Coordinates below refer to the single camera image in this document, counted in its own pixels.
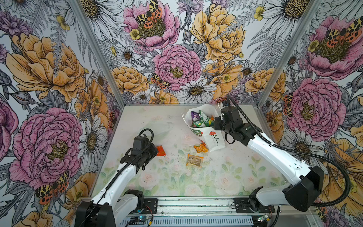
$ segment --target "floral tablecloth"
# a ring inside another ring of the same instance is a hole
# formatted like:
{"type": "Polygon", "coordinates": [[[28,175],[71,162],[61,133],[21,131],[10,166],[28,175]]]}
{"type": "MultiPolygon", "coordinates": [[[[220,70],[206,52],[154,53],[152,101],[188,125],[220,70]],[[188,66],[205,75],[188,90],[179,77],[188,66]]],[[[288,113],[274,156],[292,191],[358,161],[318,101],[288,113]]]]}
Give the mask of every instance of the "floral tablecloth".
{"type": "MultiPolygon", "coordinates": [[[[153,143],[162,145],[166,156],[155,157],[126,187],[144,196],[249,195],[258,186],[285,184],[276,168],[243,144],[197,153],[198,137],[185,125],[181,113],[195,106],[126,106],[94,187],[96,195],[111,179],[133,138],[144,128],[154,131],[153,143]],[[203,156],[202,167],[186,166],[188,154],[203,156]]],[[[260,126],[253,106],[241,106],[260,126]]]]}

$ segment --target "green logo on bag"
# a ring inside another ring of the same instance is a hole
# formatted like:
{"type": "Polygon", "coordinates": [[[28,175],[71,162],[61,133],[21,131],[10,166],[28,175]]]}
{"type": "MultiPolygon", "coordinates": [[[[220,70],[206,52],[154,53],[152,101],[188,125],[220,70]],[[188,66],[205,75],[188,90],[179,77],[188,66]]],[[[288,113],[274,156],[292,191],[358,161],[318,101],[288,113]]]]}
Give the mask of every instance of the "green logo on bag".
{"type": "Polygon", "coordinates": [[[194,129],[191,129],[192,130],[192,132],[194,133],[194,134],[196,134],[197,136],[202,136],[202,132],[200,131],[200,130],[194,130],[194,129]]]}

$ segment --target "white paper bag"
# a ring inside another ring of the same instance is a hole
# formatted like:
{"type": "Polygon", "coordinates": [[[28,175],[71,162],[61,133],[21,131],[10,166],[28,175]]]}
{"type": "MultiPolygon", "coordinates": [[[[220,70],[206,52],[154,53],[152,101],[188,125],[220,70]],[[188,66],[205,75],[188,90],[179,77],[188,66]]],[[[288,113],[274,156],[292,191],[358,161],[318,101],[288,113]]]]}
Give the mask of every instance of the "white paper bag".
{"type": "Polygon", "coordinates": [[[192,128],[193,120],[191,116],[191,111],[199,113],[199,110],[203,111],[208,117],[218,117],[218,112],[214,106],[209,104],[204,104],[203,106],[199,106],[193,109],[189,109],[188,112],[184,115],[181,113],[181,116],[184,119],[185,124],[187,124],[188,128],[192,131],[192,133],[196,134],[200,140],[202,140],[206,145],[209,151],[215,151],[221,148],[226,147],[222,135],[222,131],[216,131],[213,127],[204,127],[204,128],[192,128]]]}

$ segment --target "green snack package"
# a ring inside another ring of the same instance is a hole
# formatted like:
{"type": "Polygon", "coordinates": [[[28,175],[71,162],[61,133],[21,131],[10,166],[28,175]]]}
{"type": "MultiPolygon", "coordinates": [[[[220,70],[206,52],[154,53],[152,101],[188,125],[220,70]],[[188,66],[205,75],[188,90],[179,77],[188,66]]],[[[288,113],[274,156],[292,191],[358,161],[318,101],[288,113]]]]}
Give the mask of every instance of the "green snack package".
{"type": "Polygon", "coordinates": [[[214,125],[214,121],[212,119],[210,119],[204,112],[202,112],[201,110],[199,110],[199,116],[200,116],[200,120],[204,122],[204,124],[206,125],[206,127],[209,126],[213,126],[214,125]]]}
{"type": "Polygon", "coordinates": [[[196,128],[206,127],[205,123],[203,121],[201,121],[201,120],[193,121],[193,126],[195,126],[196,128]]]}

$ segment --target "wall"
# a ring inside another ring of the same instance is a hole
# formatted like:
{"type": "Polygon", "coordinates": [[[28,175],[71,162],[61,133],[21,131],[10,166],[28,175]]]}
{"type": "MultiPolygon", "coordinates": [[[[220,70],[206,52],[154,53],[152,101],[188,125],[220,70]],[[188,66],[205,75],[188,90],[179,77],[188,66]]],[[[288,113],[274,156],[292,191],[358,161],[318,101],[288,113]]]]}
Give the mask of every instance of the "wall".
{"type": "Polygon", "coordinates": [[[0,7],[1,226],[70,226],[120,108],[67,1],[0,7]]]}
{"type": "MultiPolygon", "coordinates": [[[[317,209],[324,225],[331,227],[363,226],[362,11],[361,1],[322,3],[318,13],[326,15],[312,21],[286,62],[283,97],[267,98],[261,105],[281,146],[329,157],[348,171],[352,185],[348,198],[317,209]],[[351,24],[356,32],[334,39],[351,24]]],[[[341,195],[345,182],[336,167],[320,159],[294,156],[324,170],[319,202],[341,195]]]]}
{"type": "MultiPolygon", "coordinates": [[[[177,104],[217,103],[226,94],[256,103],[309,0],[152,0],[161,17],[149,21],[147,0],[86,2],[126,102],[177,104]],[[97,8],[115,16],[104,19],[97,8]]],[[[285,79],[282,73],[273,100],[285,93],[285,79]]]]}

